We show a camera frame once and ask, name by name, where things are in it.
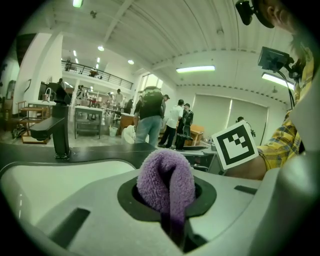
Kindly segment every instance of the plaid shirt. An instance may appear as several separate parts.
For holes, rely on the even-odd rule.
[[[294,87],[295,103],[304,97],[309,90],[314,75],[314,58],[309,48],[305,48],[306,63],[300,83]],[[264,159],[266,169],[282,167],[284,163],[299,154],[301,138],[296,127],[290,120],[289,111],[284,122],[273,134],[272,138],[262,146],[258,146],[259,155]]]

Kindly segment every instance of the railing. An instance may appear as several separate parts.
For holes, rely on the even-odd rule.
[[[114,85],[127,88],[131,90],[133,83],[129,82],[127,80],[124,80],[120,77],[117,77],[113,74],[109,74],[106,72],[103,72],[101,70],[98,70],[96,68],[92,68],[85,65],[80,65],[73,62],[67,62],[67,61],[61,61],[61,67],[63,71],[73,72],[77,74],[81,74],[84,76],[89,76],[92,78],[96,78],[102,81],[106,81],[109,83],[112,83]]]

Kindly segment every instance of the white sink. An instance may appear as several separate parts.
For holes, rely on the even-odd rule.
[[[17,165],[6,170],[0,185],[17,218],[35,225],[50,209],[86,185],[134,169],[120,160],[56,166]]]

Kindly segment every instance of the ceiling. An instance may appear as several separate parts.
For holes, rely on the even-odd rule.
[[[84,0],[82,7],[75,8],[72,0],[51,0],[21,33],[62,28],[64,36],[71,38],[63,40],[62,56],[72,56],[73,47],[78,48],[88,66],[95,65],[101,54],[97,47],[104,45],[124,61],[134,60],[137,66],[132,70],[142,67],[168,85],[221,86],[289,102],[288,89],[263,80],[257,63],[262,46],[292,55],[291,35],[266,28],[255,17],[245,26],[235,2]],[[95,18],[91,11],[97,12]],[[108,54],[100,58],[101,67],[110,61]],[[199,65],[215,65],[216,71],[176,72],[179,67]]]

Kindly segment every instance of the wall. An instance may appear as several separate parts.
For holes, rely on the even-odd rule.
[[[268,117],[262,144],[268,141],[275,130],[281,126],[286,115],[287,106],[285,104],[256,93],[238,89],[212,86],[177,86],[176,95],[178,95],[179,98],[183,99],[185,103],[189,103],[191,109],[194,104],[196,93],[228,97],[268,107]]]
[[[179,98],[177,96],[177,89],[170,87],[166,83],[163,83],[161,87],[161,91],[163,95],[168,94],[168,96],[170,97],[170,99],[168,99],[165,103],[164,116],[168,117],[170,115],[170,110],[178,104]]]
[[[5,70],[2,72],[1,76],[1,82],[2,82],[2,87],[0,88],[0,94],[2,95],[1,97],[5,97],[7,94],[8,90],[8,85],[11,80],[16,81],[18,78],[19,74],[19,63],[17,61],[17,56],[16,58],[14,57],[7,57],[3,64],[7,64]]]
[[[15,84],[14,103],[37,100],[41,81],[46,83],[47,80],[52,77],[52,81],[57,82],[59,78],[62,77],[62,35],[56,37],[51,47],[48,49],[44,61],[40,65],[40,69],[36,70],[38,59],[51,36],[52,35],[48,33],[38,33],[26,51]],[[35,73],[38,73],[36,80],[31,83],[32,86],[25,92],[29,85],[28,80],[32,79]],[[18,113],[18,106],[16,104],[13,104],[12,113]]]

